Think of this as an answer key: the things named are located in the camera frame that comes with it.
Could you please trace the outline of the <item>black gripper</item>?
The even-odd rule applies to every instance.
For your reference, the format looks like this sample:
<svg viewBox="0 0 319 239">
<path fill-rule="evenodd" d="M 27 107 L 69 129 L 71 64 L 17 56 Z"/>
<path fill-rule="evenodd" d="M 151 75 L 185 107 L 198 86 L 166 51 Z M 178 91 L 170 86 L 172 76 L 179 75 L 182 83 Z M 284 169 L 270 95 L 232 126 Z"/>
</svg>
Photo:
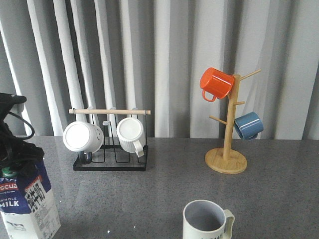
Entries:
<svg viewBox="0 0 319 239">
<path fill-rule="evenodd" d="M 11 112 L 14 105 L 25 103 L 25 96 L 0 94 L 0 168 L 9 168 L 24 177 L 30 177 L 36 171 L 36 164 L 43 161 L 44 151 L 32 143 L 26 142 L 34 136 L 33 126 L 21 116 Z M 16 137 L 10 131 L 4 119 L 12 115 L 23 121 L 31 129 L 31 135 Z"/>
</svg>

